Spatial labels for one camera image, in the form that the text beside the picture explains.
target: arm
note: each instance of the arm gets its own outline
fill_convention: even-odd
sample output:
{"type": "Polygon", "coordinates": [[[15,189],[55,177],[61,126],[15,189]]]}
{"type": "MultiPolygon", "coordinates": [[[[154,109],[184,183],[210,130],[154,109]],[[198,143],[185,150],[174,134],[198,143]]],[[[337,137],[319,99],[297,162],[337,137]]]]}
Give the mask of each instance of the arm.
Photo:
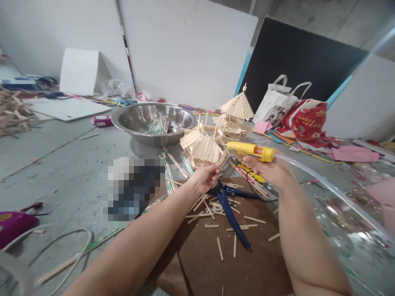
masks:
{"type": "Polygon", "coordinates": [[[184,185],[122,231],[64,296],[136,294],[199,195],[217,183],[218,173],[219,164],[197,169],[184,185]]]}
{"type": "Polygon", "coordinates": [[[339,259],[316,219],[313,207],[287,162],[243,164],[260,172],[279,191],[281,248],[296,295],[352,295],[339,259]]]}

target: metal bowl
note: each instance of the metal bowl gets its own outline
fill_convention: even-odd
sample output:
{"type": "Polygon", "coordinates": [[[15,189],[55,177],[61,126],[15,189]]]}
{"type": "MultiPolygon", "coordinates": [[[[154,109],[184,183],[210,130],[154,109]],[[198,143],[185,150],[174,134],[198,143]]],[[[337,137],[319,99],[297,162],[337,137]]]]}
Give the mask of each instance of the metal bowl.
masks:
{"type": "Polygon", "coordinates": [[[114,125],[128,132],[136,141],[149,146],[167,146],[179,142],[184,135],[180,128],[191,129],[196,124],[195,116],[183,108],[164,103],[141,103],[118,109],[112,116],[114,125]],[[166,114],[172,124],[167,134],[146,134],[156,111],[166,114]]]}

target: hand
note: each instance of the hand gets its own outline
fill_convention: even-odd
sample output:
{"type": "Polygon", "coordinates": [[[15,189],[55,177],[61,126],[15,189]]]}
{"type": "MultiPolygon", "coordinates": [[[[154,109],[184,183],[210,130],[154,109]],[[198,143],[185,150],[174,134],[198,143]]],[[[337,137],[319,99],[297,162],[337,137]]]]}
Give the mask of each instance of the hand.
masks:
{"type": "Polygon", "coordinates": [[[186,184],[191,184],[199,195],[209,191],[217,184],[220,163],[205,165],[198,168],[186,184]]]}
{"type": "Polygon", "coordinates": [[[295,182],[299,185],[295,175],[285,160],[275,157],[272,162],[260,162],[253,156],[242,157],[240,155],[237,156],[237,160],[246,167],[252,169],[254,174],[261,173],[264,179],[280,191],[295,182]]]}

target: plastic tube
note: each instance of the plastic tube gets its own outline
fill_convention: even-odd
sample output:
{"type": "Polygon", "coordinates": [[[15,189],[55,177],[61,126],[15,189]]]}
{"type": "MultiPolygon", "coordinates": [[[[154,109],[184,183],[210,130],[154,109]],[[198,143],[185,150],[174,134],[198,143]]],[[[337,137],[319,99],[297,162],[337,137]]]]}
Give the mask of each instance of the plastic tube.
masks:
{"type": "Polygon", "coordinates": [[[313,171],[311,168],[297,162],[296,160],[289,158],[287,156],[281,154],[275,154],[275,157],[281,158],[293,164],[294,166],[302,169],[303,171],[309,173],[316,179],[318,179],[322,184],[324,184],[330,191],[332,191],[336,196],[338,196],[341,200],[343,200],[347,205],[349,205],[354,211],[356,211],[362,218],[365,219],[374,229],[381,232],[390,242],[395,243],[395,239],[380,223],[378,223],[375,219],[369,216],[360,206],[354,203],[349,197],[347,197],[342,191],[340,191],[336,186],[330,183],[325,177],[318,174],[316,171],[313,171]]]}

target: person's left hand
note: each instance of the person's left hand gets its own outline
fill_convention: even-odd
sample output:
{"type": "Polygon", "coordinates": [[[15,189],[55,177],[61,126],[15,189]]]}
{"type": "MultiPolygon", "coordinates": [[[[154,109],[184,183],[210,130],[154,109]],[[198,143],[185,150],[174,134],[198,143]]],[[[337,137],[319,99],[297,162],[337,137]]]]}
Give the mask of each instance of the person's left hand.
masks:
{"type": "Polygon", "coordinates": [[[211,187],[217,184],[220,163],[201,166],[186,182],[192,184],[196,189],[196,193],[202,195],[209,191],[211,187]]]}

